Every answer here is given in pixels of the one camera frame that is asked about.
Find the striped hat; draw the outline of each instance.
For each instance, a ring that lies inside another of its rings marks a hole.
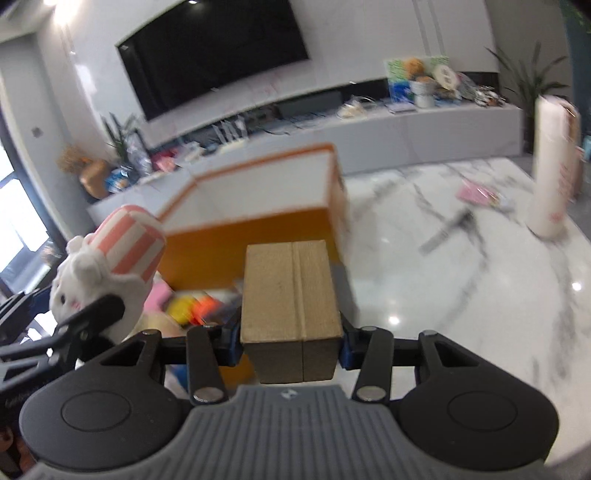
[[[87,243],[102,252],[111,273],[135,274],[148,282],[164,254],[166,237],[150,212],[124,205],[100,224]]]

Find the pink package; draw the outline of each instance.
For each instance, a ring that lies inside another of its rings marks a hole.
[[[501,211],[512,210],[513,202],[494,190],[470,180],[464,180],[464,185],[456,193],[456,198],[473,205],[492,207]]]
[[[160,280],[154,283],[148,298],[144,302],[145,312],[161,312],[162,305],[173,295],[173,289],[168,284]]]

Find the paper towel roll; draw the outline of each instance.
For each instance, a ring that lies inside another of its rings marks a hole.
[[[580,135],[577,109],[554,96],[540,97],[536,106],[535,187],[526,224],[544,239],[564,228]]]

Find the black tv screen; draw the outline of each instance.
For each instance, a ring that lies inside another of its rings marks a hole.
[[[255,73],[308,59],[288,0],[190,0],[117,45],[147,120]]]

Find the white wall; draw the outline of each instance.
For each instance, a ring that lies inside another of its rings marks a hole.
[[[486,0],[497,48],[503,50],[515,64],[531,63],[535,43],[542,42],[540,66],[563,55],[569,55],[566,29],[558,0]],[[570,60],[554,68],[548,76],[551,82],[573,84]],[[512,87],[506,72],[501,72],[501,85]],[[572,98],[572,89],[556,93]],[[515,102],[515,95],[504,94]]]
[[[38,34],[56,98],[75,139],[95,142],[89,121],[141,108],[115,44],[177,0],[76,0],[67,35],[54,22]],[[156,144],[255,105],[349,81],[385,76],[383,60],[447,54],[464,71],[497,71],[485,47],[493,39],[483,0],[291,0],[311,60],[280,67],[223,87],[150,122]],[[64,53],[62,44],[75,51]],[[76,92],[72,61],[86,72],[86,94]],[[90,112],[75,107],[88,100]]]
[[[94,229],[77,179],[62,173],[56,159],[69,133],[53,99],[34,37],[0,44],[0,103],[15,146],[43,203],[66,239]],[[40,128],[35,138],[32,130]]]

